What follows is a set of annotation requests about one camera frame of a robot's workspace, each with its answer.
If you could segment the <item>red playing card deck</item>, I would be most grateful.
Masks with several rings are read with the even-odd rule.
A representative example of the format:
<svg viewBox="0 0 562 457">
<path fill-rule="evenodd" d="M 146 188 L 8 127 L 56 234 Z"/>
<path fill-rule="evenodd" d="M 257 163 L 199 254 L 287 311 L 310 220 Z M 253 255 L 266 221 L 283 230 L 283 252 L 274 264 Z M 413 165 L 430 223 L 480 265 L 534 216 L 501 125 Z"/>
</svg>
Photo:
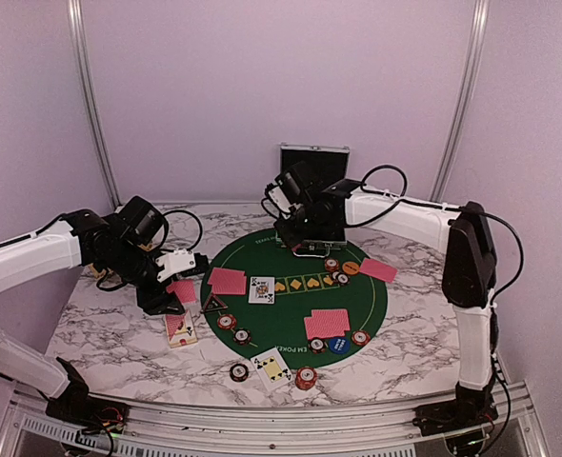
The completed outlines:
<svg viewBox="0 0 562 457">
<path fill-rule="evenodd" d="M 181 304 L 197 302 L 194 282 L 192 279 L 173 281 L 167 286 L 167 292 L 174 294 Z"/>
</svg>

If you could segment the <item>red card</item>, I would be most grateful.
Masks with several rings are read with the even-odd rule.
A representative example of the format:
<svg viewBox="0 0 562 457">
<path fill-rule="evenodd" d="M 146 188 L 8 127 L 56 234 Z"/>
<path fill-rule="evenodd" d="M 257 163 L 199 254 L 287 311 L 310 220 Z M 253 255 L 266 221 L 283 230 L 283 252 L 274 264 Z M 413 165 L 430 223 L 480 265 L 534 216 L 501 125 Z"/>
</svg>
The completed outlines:
<svg viewBox="0 0 562 457">
<path fill-rule="evenodd" d="M 392 283 L 397 274 L 396 268 L 372 258 L 365 258 L 359 267 L 359 271 L 385 283 Z"/>
<path fill-rule="evenodd" d="M 349 313 L 344 308 L 315 309 L 311 313 L 311 327 L 314 329 L 348 331 L 351 329 Z"/>
<path fill-rule="evenodd" d="M 305 330 L 308 340 L 312 338 L 328 339 L 328 338 L 343 336 L 345 334 L 345 331 L 338 331 L 334 329 L 333 330 L 314 329 L 311 327 L 311 317 L 304 318 L 304 325 L 305 325 Z"/>
<path fill-rule="evenodd" d="M 244 295 L 246 293 L 247 278 L 230 278 L 218 281 L 211 286 L 215 295 Z"/>
<path fill-rule="evenodd" d="M 240 283 L 244 276 L 245 272 L 242 270 L 215 267 L 211 271 L 207 284 L 232 288 L 235 284 Z"/>
</svg>

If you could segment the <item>triangular black red dealer button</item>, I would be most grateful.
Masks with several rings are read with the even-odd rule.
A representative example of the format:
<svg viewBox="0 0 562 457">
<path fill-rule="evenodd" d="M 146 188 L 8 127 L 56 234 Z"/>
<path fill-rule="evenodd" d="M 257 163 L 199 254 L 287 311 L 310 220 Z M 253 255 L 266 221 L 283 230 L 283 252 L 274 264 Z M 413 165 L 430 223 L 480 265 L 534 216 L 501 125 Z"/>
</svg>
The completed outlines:
<svg viewBox="0 0 562 457">
<path fill-rule="evenodd" d="M 227 309 L 228 306 L 216 295 L 210 294 L 206 299 L 205 303 L 201 307 L 203 313 L 223 311 Z"/>
</svg>

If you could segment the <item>orange big blind button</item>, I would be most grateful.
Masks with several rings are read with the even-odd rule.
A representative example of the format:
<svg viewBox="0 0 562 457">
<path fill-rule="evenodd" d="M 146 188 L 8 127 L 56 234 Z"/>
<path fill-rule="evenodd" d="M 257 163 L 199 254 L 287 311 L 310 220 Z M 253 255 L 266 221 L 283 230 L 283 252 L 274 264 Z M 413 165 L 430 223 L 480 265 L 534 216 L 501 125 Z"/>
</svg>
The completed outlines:
<svg viewBox="0 0 562 457">
<path fill-rule="evenodd" d="M 343 263 L 342 271 L 349 276 L 354 276 L 359 273 L 360 265 L 354 261 L 347 261 Z"/>
</svg>

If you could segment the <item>black 100 chips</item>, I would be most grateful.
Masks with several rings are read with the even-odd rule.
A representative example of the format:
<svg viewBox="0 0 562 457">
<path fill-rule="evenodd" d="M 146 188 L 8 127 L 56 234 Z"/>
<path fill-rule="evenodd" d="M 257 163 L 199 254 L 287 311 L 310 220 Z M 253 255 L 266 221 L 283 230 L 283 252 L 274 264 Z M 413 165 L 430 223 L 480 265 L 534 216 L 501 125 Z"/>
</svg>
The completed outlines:
<svg viewBox="0 0 562 457">
<path fill-rule="evenodd" d="M 347 286 L 350 281 L 351 278 L 349 275 L 347 275 L 344 272 L 341 271 L 335 271 L 332 275 L 331 275 L 332 280 L 334 281 L 335 284 L 339 285 L 340 287 L 344 287 Z"/>
<path fill-rule="evenodd" d="M 251 342 L 251 332 L 245 328 L 239 328 L 233 334 L 233 341 L 240 346 L 247 345 Z"/>
<path fill-rule="evenodd" d="M 308 343 L 308 349 L 314 354 L 325 352 L 327 347 L 326 341 L 321 338 L 312 338 Z"/>
</svg>

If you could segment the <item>king of clubs card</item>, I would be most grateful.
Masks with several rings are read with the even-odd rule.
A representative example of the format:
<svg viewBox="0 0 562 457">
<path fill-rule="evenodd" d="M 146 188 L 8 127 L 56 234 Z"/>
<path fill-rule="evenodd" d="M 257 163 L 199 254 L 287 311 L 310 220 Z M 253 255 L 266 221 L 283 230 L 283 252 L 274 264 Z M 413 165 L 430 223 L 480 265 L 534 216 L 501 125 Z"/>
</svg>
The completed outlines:
<svg viewBox="0 0 562 457">
<path fill-rule="evenodd" d="M 270 276 L 252 276 L 249 280 L 248 303 L 272 305 L 275 302 L 275 280 Z"/>
</svg>

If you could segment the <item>black red 100 chip stack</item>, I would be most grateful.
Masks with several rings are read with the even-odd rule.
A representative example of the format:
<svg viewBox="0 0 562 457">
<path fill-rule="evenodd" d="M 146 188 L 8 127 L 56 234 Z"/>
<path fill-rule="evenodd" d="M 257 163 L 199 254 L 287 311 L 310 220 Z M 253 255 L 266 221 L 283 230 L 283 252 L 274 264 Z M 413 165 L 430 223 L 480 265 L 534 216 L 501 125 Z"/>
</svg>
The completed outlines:
<svg viewBox="0 0 562 457">
<path fill-rule="evenodd" d="M 241 383 L 248 379 L 249 368 L 243 363 L 236 363 L 230 368 L 230 377 L 234 382 Z"/>
</svg>

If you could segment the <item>four of clubs card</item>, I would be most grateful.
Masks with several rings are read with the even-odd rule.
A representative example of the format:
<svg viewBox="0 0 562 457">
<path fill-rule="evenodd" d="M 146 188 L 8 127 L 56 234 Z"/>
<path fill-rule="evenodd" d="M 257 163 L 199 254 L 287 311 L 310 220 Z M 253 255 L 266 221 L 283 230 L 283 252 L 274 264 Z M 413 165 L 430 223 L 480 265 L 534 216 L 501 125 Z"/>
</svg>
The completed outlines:
<svg viewBox="0 0 562 457">
<path fill-rule="evenodd" d="M 267 391 L 289 384 L 293 374 L 277 348 L 270 348 L 250 358 L 252 366 Z"/>
</svg>

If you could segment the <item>blue small blind button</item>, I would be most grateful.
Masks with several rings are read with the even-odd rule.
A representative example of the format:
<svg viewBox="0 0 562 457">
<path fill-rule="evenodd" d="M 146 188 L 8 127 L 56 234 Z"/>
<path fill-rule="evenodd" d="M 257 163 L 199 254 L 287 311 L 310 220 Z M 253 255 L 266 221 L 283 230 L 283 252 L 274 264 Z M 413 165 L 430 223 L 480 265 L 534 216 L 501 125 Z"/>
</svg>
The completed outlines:
<svg viewBox="0 0 562 457">
<path fill-rule="evenodd" d="M 333 337 L 328 340 L 328 348 L 332 354 L 345 355 L 351 349 L 351 341 L 346 337 Z"/>
</svg>

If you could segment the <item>red yellow 5 chip stack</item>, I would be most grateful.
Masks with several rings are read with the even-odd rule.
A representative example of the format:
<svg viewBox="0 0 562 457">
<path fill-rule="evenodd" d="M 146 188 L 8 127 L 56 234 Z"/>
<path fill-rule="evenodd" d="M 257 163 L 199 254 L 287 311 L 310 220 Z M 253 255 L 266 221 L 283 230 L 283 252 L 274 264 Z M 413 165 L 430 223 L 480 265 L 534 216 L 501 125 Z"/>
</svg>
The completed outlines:
<svg viewBox="0 0 562 457">
<path fill-rule="evenodd" d="M 317 372 L 312 367 L 302 367 L 296 371 L 295 384 L 301 390 L 313 388 L 318 379 Z"/>
</svg>

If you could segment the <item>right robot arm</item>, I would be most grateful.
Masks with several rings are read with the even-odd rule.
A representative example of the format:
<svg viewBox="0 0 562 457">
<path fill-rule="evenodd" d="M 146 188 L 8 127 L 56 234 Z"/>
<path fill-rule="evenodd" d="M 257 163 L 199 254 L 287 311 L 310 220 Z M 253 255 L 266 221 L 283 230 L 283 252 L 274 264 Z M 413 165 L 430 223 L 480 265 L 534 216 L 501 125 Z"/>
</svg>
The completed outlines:
<svg viewBox="0 0 562 457">
<path fill-rule="evenodd" d="M 498 339 L 493 310 L 496 264 L 491 216 L 475 202 L 462 206 L 411 199 L 361 180 L 325 185 L 305 162 L 266 185 L 277 211 L 273 224 L 287 248 L 328 244 L 362 227 L 403 236 L 443 253 L 441 289 L 458 328 L 459 374 L 453 399 L 418 407 L 413 423 L 424 436 L 476 427 L 497 419 L 492 388 Z"/>
</svg>

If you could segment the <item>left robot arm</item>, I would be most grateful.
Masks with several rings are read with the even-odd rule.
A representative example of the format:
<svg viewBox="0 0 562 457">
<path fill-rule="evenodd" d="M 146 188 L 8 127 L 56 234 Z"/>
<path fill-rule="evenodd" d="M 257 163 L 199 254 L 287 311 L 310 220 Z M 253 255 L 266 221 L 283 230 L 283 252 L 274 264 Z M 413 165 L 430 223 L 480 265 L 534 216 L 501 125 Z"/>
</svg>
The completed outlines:
<svg viewBox="0 0 562 457">
<path fill-rule="evenodd" d="M 166 215 L 139 196 L 105 216 L 90 209 L 62 213 L 0 243 L 0 294 L 57 271 L 93 265 L 116 274 L 121 286 L 134 287 L 146 314 L 180 315 L 185 309 L 169 290 L 171 283 L 206 272 L 209 260 L 194 247 L 148 247 L 157 233 L 169 231 Z M 1 329 L 0 376 L 37 390 L 52 418 L 102 431 L 123 420 L 125 405 L 92 397 L 70 362 L 50 358 Z"/>
</svg>

